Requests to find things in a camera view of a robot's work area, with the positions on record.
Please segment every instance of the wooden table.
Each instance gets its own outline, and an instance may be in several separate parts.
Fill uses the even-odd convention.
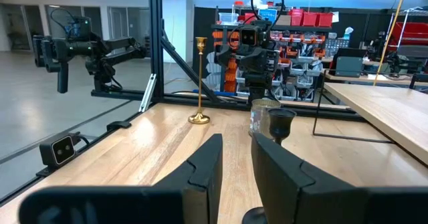
[[[261,206],[251,161],[249,112],[211,109],[206,125],[187,117],[196,107],[156,104],[90,150],[0,208],[0,223],[17,223],[20,202],[52,185],[153,185],[178,167],[212,134],[223,135],[223,184],[219,222],[241,223],[246,211]],[[428,170],[394,144],[312,136],[313,118],[296,117],[282,146],[356,186],[428,185]],[[385,139],[367,123],[318,120],[332,134]]]
[[[325,88],[428,164],[428,95],[379,86],[326,83]]]
[[[369,74],[367,76],[360,76],[359,78],[344,77],[344,76],[334,76],[326,72],[325,77],[329,80],[339,80],[339,81],[349,81],[349,82],[365,82],[373,83],[376,78],[376,74]],[[411,76],[401,76],[400,78],[390,78],[388,79],[384,75],[379,75],[377,78],[378,84],[393,84],[393,85],[410,85]],[[428,86],[428,83],[425,82],[415,82],[415,86]]]

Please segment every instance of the camera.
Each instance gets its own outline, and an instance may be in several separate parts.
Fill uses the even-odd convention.
[[[222,45],[216,53],[217,61],[227,67],[233,56],[249,88],[247,104],[270,92],[272,78],[278,67],[279,53],[274,50],[276,43],[270,39],[271,21],[255,20],[250,25],[239,26],[239,42],[235,53],[230,45]]]

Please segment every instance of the red storage bin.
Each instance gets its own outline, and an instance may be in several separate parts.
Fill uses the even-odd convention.
[[[317,27],[332,27],[333,13],[319,13],[316,20]]]
[[[393,39],[398,43],[403,29],[403,23],[395,23]],[[428,23],[406,23],[400,44],[425,45],[428,44]]]
[[[303,13],[303,26],[310,26],[315,27],[316,26],[316,18],[318,17],[317,13]]]
[[[292,26],[301,26],[303,19],[303,9],[292,9],[288,12],[292,16]]]
[[[244,21],[246,21],[245,24],[249,24],[256,19],[257,18],[255,18],[254,13],[245,13],[245,20],[244,20]]]

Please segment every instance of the black metal frame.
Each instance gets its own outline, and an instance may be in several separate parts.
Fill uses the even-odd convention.
[[[321,134],[321,133],[316,133],[315,129],[316,129],[316,123],[318,121],[318,117],[320,116],[320,106],[321,106],[321,99],[322,97],[324,97],[325,99],[327,99],[329,102],[333,103],[333,101],[327,97],[324,94],[324,82],[326,79],[326,74],[327,71],[330,71],[330,69],[325,69],[324,73],[323,73],[323,78],[322,78],[322,83],[321,83],[321,90],[320,90],[320,97],[318,98],[318,105],[316,107],[316,113],[315,113],[315,120],[314,120],[314,127],[312,129],[312,134],[314,136],[323,136],[323,137],[330,137],[330,138],[341,138],[341,139],[346,139],[346,140],[359,140],[359,141],[367,141],[367,142],[377,142],[377,143],[385,143],[385,144],[396,144],[396,142],[394,140],[391,140],[385,133],[383,133],[382,131],[380,131],[376,126],[372,125],[369,121],[365,120],[365,122],[369,123],[373,128],[375,128],[377,131],[379,131],[381,134],[383,134],[383,136],[387,137],[389,140],[372,140],[372,139],[368,139],[368,138],[359,138],[359,137],[351,137],[351,136],[340,136],[340,135],[334,135],[334,134]],[[364,72],[364,71],[347,71],[347,70],[341,70],[341,72],[350,72],[350,73],[366,73],[366,74],[376,74],[376,72]],[[413,85],[415,84],[414,79],[415,79],[415,75],[413,74],[400,74],[402,76],[412,76],[412,81],[409,82],[409,85],[411,86],[412,83]]]
[[[428,74],[414,74],[410,81],[410,89],[415,89],[415,82],[428,82]]]
[[[198,75],[188,67],[188,65],[180,58],[180,56],[175,52],[174,47],[169,43],[164,30],[163,30],[163,19],[162,19],[162,0],[150,0],[150,66],[152,69],[152,73],[157,75],[156,78],[156,86],[153,92],[152,104],[154,106],[158,102],[169,103],[169,104],[184,104],[184,105],[192,105],[197,106],[198,100],[196,96],[186,96],[180,94],[165,94],[164,93],[164,76],[163,76],[163,49],[167,50],[168,53],[174,58],[177,64],[182,67],[182,69],[186,72],[186,74],[194,81],[194,83],[198,84],[199,77]],[[322,87],[321,87],[321,95],[318,100],[317,107],[315,106],[299,106],[299,105],[291,105],[291,104],[283,104],[283,107],[289,108],[290,110],[294,110],[297,112],[299,116],[307,116],[307,117],[315,117],[314,128],[312,134],[315,136],[326,136],[333,138],[345,138],[349,140],[363,140],[363,141],[374,141],[374,142],[383,142],[383,143],[393,143],[392,141],[384,141],[384,140],[369,140],[364,138],[355,138],[349,136],[334,136],[330,134],[319,134],[315,133],[316,123],[318,118],[330,118],[335,120],[349,120],[349,121],[358,121],[358,122],[366,122],[366,120],[359,116],[355,111],[351,109],[339,109],[339,108],[326,108],[320,107],[321,97],[324,90],[324,81],[325,77],[322,79]],[[245,100],[228,100],[227,97],[218,98],[214,95],[214,93],[205,85],[202,85],[202,91],[207,97],[203,98],[202,104],[206,107],[211,108],[226,108],[231,110],[242,110],[249,111],[250,107],[246,104]],[[113,92],[97,92],[92,91],[92,96],[105,97],[105,98],[118,98],[118,99],[127,99],[127,100],[141,100],[144,96],[144,91],[137,90],[121,90],[121,91],[113,91]],[[141,113],[138,112],[131,117],[127,118],[125,121],[131,121],[136,118]],[[97,139],[93,140],[89,146],[85,146],[84,148],[78,151],[78,155],[87,151],[88,149],[95,146],[101,140],[104,140],[106,137],[110,136],[116,130],[108,130],[103,135],[99,136]],[[2,199],[0,199],[0,207],[4,204],[20,195],[22,192],[26,191],[28,188],[38,183],[46,176],[52,174],[55,170],[47,170],[43,169],[38,172],[37,176],[31,179],[29,182],[15,189],[12,193],[9,193]]]
[[[156,87],[153,93],[153,102],[163,102],[170,104],[186,104],[186,105],[197,105],[197,97],[186,96],[178,94],[164,93],[164,76],[163,76],[163,50],[165,49],[176,63],[183,69],[183,71],[192,79],[196,85],[199,83],[198,75],[185,63],[179,54],[175,51],[174,46],[168,41],[163,30],[163,19],[162,19],[162,0],[150,0],[150,65],[152,73],[157,75]],[[232,110],[244,110],[249,111],[250,108],[246,104],[246,101],[227,101],[219,99],[214,95],[205,84],[202,85],[202,92],[207,96],[209,101],[205,99],[203,105],[205,107],[212,108],[226,108]],[[115,92],[96,92],[92,91],[92,96],[105,97],[105,98],[119,98],[127,100],[141,100],[144,92],[135,90],[121,90]],[[316,114],[316,108],[314,106],[299,106],[299,105],[284,105],[284,107],[295,110],[298,114],[304,116],[314,117]],[[337,110],[333,108],[322,108],[320,115],[323,118],[334,118],[334,119],[347,119],[359,121],[360,116],[349,110]]]

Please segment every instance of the workbench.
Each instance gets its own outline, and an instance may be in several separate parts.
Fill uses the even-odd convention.
[[[364,82],[364,83],[373,83],[376,78],[376,74],[368,74],[366,76],[360,76],[359,78],[353,77],[344,77],[344,76],[334,76],[330,73],[322,72],[321,73],[325,78],[329,80],[336,80],[341,82]],[[411,76],[400,76],[399,78],[394,77],[385,77],[382,74],[378,75],[377,83],[378,84],[392,84],[396,86],[408,86],[411,82]],[[428,82],[415,82],[415,86],[428,86]]]
[[[380,86],[326,83],[325,88],[428,164],[428,95]]]
[[[0,223],[17,223],[20,202],[53,185],[153,185],[177,168],[212,134],[223,135],[223,184],[218,223],[238,224],[246,211],[261,206],[251,161],[249,112],[204,109],[206,125],[187,118],[192,106],[155,104],[52,175],[0,208]],[[282,146],[318,168],[355,186],[428,185],[428,169],[394,144],[312,135],[313,118],[296,117]],[[318,120],[333,134],[386,138],[364,122]]]
[[[321,59],[321,61],[326,62],[326,63],[330,63],[331,61],[333,61],[333,58],[323,57]],[[366,66],[379,66],[381,63],[380,62],[376,62],[376,61],[371,61],[371,60],[363,60],[362,64],[364,64]]]

